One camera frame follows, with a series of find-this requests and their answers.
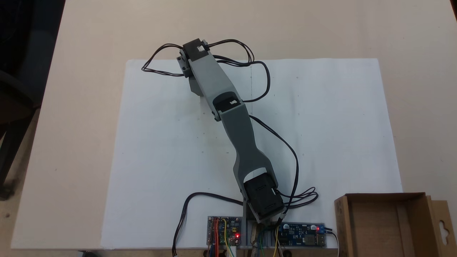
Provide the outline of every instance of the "beige table surface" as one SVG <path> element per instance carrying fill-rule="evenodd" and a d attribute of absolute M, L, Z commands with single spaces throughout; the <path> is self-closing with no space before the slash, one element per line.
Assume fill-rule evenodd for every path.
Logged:
<path fill-rule="evenodd" d="M 125 63 L 197 37 L 257 59 L 378 58 L 403 188 L 447 199 L 457 228 L 449 0 L 67 0 L 13 248 L 100 248 Z"/>

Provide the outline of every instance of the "black wire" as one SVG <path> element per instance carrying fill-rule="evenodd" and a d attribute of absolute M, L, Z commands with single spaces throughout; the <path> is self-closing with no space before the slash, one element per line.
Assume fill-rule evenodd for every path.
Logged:
<path fill-rule="evenodd" d="M 187 206 L 189 205 L 189 201 L 194 196 L 197 196 L 197 195 L 206 195 L 206 196 L 209 196 L 209 197 L 217 198 L 217 199 L 220 199 L 220 200 L 223 200 L 223 201 L 227 201 L 227 202 L 230 202 L 230 203 L 236 203 L 238 205 L 243 206 L 243 202 L 241 202 L 241 201 L 238 201 L 238 200 L 235 200 L 235 199 L 232 199 L 232 198 L 228 198 L 228 197 L 225 197 L 225 196 L 221 196 L 221 195 L 218 195 L 218 194 L 214 194 L 214 193 L 196 192 L 196 193 L 192 193 L 191 195 L 189 195 L 187 197 L 187 199 L 185 200 L 185 202 L 184 202 L 184 206 L 182 207 L 181 218 L 179 219 L 179 223 L 178 223 L 178 226 L 176 227 L 176 231 L 175 231 L 175 236 L 173 237 L 173 246 L 171 248 L 173 256 L 178 255 L 178 253 L 176 252 L 176 240 L 178 238 L 179 231 L 181 230 L 181 227 L 184 224 L 184 220 L 186 219 Z"/>
<path fill-rule="evenodd" d="M 243 100 L 243 102 L 255 102 L 255 101 L 258 101 L 258 100 L 262 99 L 270 91 L 270 83 L 271 83 L 270 71 L 268 70 L 268 67 L 266 66 L 266 64 L 264 62 L 262 62 L 262 61 L 255 61 L 254 53 L 252 52 L 252 50 L 246 44 L 244 44 L 243 42 L 241 42 L 239 40 L 236 40 L 236 39 L 225 39 L 225 40 L 222 40 L 222 41 L 219 41 L 219 42 L 208 44 L 208 45 L 206 45 L 204 47 L 205 47 L 206 50 L 209 50 L 213 46 L 217 46 L 217 45 L 224 44 L 224 43 L 237 43 L 237 44 L 241 45 L 245 49 L 245 51 L 246 51 L 246 53 L 248 55 L 248 62 L 241 63 L 241 62 L 232 60 L 232 59 L 224 57 L 224 56 L 213 55 L 214 58 L 220 59 L 220 60 L 217 61 L 218 63 L 228 64 L 228 65 L 235 66 L 235 67 L 248 67 L 248 66 L 251 66 L 252 64 L 262 64 L 263 65 L 263 67 L 265 68 L 265 72 L 266 72 L 266 90 L 265 90 L 265 92 L 261 96 L 259 96 L 258 98 L 255 98 L 255 99 L 252 99 L 252 100 Z M 160 51 L 162 51 L 163 49 L 169 48 L 169 47 L 175 47 L 175 48 L 183 49 L 182 46 L 179 46 L 177 44 L 171 44 L 171 43 L 164 44 L 163 46 L 159 47 L 154 52 L 154 54 L 151 56 L 151 58 L 149 58 L 149 60 L 143 65 L 141 70 L 144 71 L 144 72 L 153 72 L 153 73 L 157 73 L 157 74 L 165 75 L 165 76 L 173 76 L 173 77 L 182 77 L 182 76 L 184 76 L 184 74 L 171 73 L 171 72 L 168 72 L 168 71 L 154 70 L 154 69 L 148 68 L 148 66 L 151 63 L 151 61 L 154 58 L 154 56 L 156 56 L 156 54 L 159 53 Z"/>
<path fill-rule="evenodd" d="M 225 39 L 225 40 L 221 40 L 221 41 L 216 42 L 216 43 L 211 43 L 211 44 L 206 45 L 205 49 L 209 50 L 213 46 L 217 46 L 217 45 L 224 44 L 224 43 L 230 43 L 230 42 L 237 43 L 237 44 L 241 45 L 245 49 L 245 51 L 246 51 L 246 53 L 248 55 L 248 62 L 255 61 L 254 53 L 252 52 L 252 50 L 245 43 L 243 43 L 243 42 L 241 42 L 239 40 L 236 40 L 236 39 Z"/>
<path fill-rule="evenodd" d="M 251 119 L 255 120 L 258 124 L 260 124 L 266 130 L 270 131 L 273 135 L 275 135 L 277 138 L 279 138 L 279 140 L 281 140 L 283 143 L 285 143 L 287 145 L 287 147 L 290 149 L 290 151 L 293 153 L 293 156 L 295 157 L 295 163 L 296 163 L 295 179 L 293 181 L 292 193 L 289 196 L 289 203 L 287 204 L 286 210 L 283 212 L 283 214 L 286 214 L 287 211 L 291 207 L 292 200 L 294 199 L 295 191 L 297 190 L 297 185 L 298 185 L 298 157 L 297 157 L 297 154 L 295 153 L 293 148 L 280 135 L 278 135 L 278 133 L 276 133 L 276 131 L 274 131 L 272 128 L 270 128 L 268 125 L 266 125 L 263 121 L 261 121 L 257 117 L 254 117 L 252 115 L 249 115 L 249 117 L 251 117 Z M 281 221 L 282 221 L 282 219 L 279 218 L 276 225 L 279 225 L 279 223 L 281 223 Z"/>
<path fill-rule="evenodd" d="M 157 74 L 160 74 L 160 75 L 172 76 L 172 77 L 182 77 L 182 76 L 184 76 L 184 74 L 171 73 L 171 72 L 168 72 L 168 71 L 154 70 L 154 69 L 148 68 L 148 66 L 149 66 L 149 64 L 151 63 L 151 61 L 152 61 L 152 59 L 154 58 L 154 56 L 156 56 L 156 54 L 158 54 L 158 53 L 159 53 L 160 51 L 162 51 L 163 49 L 169 48 L 169 47 L 175 47 L 175 48 L 183 49 L 182 46 L 179 46 L 179 45 L 177 45 L 177 44 L 170 44 L 170 43 L 164 44 L 163 46 L 159 47 L 159 48 L 154 52 L 154 54 L 151 56 L 151 58 L 149 58 L 149 60 L 143 65 L 143 67 L 141 68 L 141 70 L 144 71 L 144 72 L 153 72 L 153 73 L 157 73 Z"/>
<path fill-rule="evenodd" d="M 280 195 L 282 195 L 284 197 L 291 198 L 289 195 L 285 195 L 285 194 L 281 193 L 279 190 L 275 190 L 275 191 L 278 194 L 280 194 Z M 306 199 L 308 197 L 311 197 L 311 196 L 314 196 L 314 198 L 312 198 L 311 200 L 306 201 L 306 202 L 302 202 L 302 203 L 299 203 L 299 204 L 291 205 L 291 206 L 289 206 L 289 208 L 290 209 L 295 209 L 295 208 L 298 208 L 298 207 L 302 207 L 302 206 L 308 205 L 308 204 L 314 202 L 315 200 L 317 200 L 317 198 L 319 197 L 319 194 L 316 192 L 316 187 L 310 187 L 306 191 L 304 191 L 303 193 L 293 196 L 293 198 L 295 198 L 297 200 L 292 201 L 291 203 L 297 203 L 297 202 L 303 201 L 304 199 Z"/>
<path fill-rule="evenodd" d="M 239 61 L 232 60 L 232 59 L 227 58 L 225 56 L 213 55 L 213 57 L 216 58 L 216 59 L 220 59 L 220 60 L 217 61 L 218 63 L 228 64 L 228 65 L 235 66 L 235 67 L 248 67 L 248 66 L 251 66 L 252 64 L 261 64 L 261 65 L 263 65 L 263 67 L 265 68 L 265 72 L 266 72 L 266 90 L 265 90 L 265 92 L 261 96 L 259 96 L 258 98 L 255 98 L 255 99 L 252 99 L 252 100 L 243 100 L 243 102 L 255 102 L 255 101 L 258 101 L 258 100 L 262 99 L 264 96 L 266 96 L 268 94 L 268 92 L 270 91 L 270 84 L 271 84 L 270 71 L 268 70 L 268 67 L 266 66 L 266 64 L 264 62 L 262 62 L 262 61 L 252 61 L 252 62 L 247 62 L 247 63 L 241 63 Z"/>

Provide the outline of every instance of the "cardboard box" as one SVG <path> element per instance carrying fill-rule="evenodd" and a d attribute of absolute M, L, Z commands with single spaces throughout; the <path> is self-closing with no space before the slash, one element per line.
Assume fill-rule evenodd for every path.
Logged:
<path fill-rule="evenodd" d="M 457 256 L 447 201 L 425 193 L 349 193 L 335 200 L 335 214 L 340 257 Z"/>

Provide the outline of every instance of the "robotic arm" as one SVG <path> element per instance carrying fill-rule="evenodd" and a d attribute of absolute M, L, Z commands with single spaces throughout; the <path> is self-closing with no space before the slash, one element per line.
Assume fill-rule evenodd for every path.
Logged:
<path fill-rule="evenodd" d="M 260 223 L 285 209 L 281 196 L 275 193 L 278 182 L 270 160 L 255 144 L 245 103 L 206 45 L 204 40 L 190 41 L 183 45 L 176 59 L 189 79 L 191 91 L 204 97 L 214 119 L 222 121 L 236 150 L 235 179 L 243 200 Z M 263 169 L 266 172 L 244 181 L 251 172 Z"/>

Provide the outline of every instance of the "microcontroller board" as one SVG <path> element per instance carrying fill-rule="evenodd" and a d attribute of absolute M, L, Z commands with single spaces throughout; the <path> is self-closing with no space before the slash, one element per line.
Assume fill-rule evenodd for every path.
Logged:
<path fill-rule="evenodd" d="M 215 242 L 215 232 L 219 237 L 219 245 L 225 245 L 225 222 L 227 222 L 227 244 L 237 246 L 241 242 L 241 217 L 217 217 L 208 216 L 206 242 L 211 245 Z"/>
<path fill-rule="evenodd" d="M 323 223 L 281 223 L 278 243 L 282 246 L 325 247 Z"/>

